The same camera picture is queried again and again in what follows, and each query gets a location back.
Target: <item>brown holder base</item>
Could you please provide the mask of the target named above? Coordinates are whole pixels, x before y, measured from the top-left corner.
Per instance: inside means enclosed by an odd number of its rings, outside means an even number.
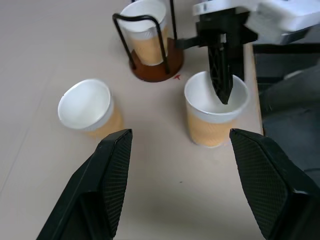
[[[134,50],[131,55],[136,65],[136,69],[131,67],[133,74],[146,82],[157,83],[170,79],[179,72],[184,64],[184,51],[175,48],[175,41],[172,38],[168,38],[168,56],[166,58],[170,69],[169,74],[166,74],[163,62],[156,66],[147,66],[141,63]]]

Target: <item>red mark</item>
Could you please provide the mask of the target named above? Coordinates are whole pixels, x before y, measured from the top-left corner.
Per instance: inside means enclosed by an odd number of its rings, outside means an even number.
[[[180,80],[180,76],[181,76],[181,74],[178,74],[178,75],[175,76],[173,79],[178,79],[178,80]]]

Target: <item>cup inside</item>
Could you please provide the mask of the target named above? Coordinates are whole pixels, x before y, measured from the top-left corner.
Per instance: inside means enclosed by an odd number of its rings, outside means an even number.
[[[121,15],[135,17],[140,15],[150,15],[160,24],[166,16],[166,6],[159,0],[139,0],[125,7]],[[119,21],[121,26],[129,32],[141,33],[155,27],[154,22],[150,20],[142,21]]]
[[[243,81],[233,76],[233,88],[228,104],[223,104],[212,86],[210,73],[199,72],[185,85],[184,95],[188,103],[206,114],[225,115],[240,111],[249,101],[249,91]]]
[[[84,129],[100,120],[107,112],[111,93],[106,84],[97,79],[81,81],[70,88],[58,105],[58,117],[71,129]]]

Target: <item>white paper cup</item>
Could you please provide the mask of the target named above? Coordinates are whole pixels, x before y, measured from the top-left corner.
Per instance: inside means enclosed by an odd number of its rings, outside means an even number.
[[[192,141],[206,147],[223,143],[235,119],[249,102],[249,90],[237,76],[233,76],[233,88],[228,104],[223,104],[207,71],[192,76],[184,87],[187,121]]]
[[[108,86],[98,79],[87,79],[71,87],[59,102],[58,117],[67,128],[99,139],[124,129],[123,117]]]
[[[161,28],[165,54],[168,54],[167,9],[159,0],[138,0],[123,9],[121,15],[135,17],[150,15],[154,17]],[[119,24],[126,30],[133,48],[144,65],[155,66],[163,62],[159,37],[153,21],[123,21]]]

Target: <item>beige table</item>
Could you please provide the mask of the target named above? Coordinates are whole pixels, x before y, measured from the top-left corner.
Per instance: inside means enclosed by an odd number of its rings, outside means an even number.
[[[75,83],[99,78],[133,129],[117,240],[262,240],[231,144],[208,149],[188,138],[183,88],[207,70],[206,49],[185,51],[181,80],[136,79],[111,20],[128,3],[1,1],[0,239],[36,239],[70,176],[95,150],[97,142],[61,126],[57,105]],[[179,37],[194,34],[194,3],[176,1]],[[237,127],[260,133],[251,45],[245,81],[252,96]]]

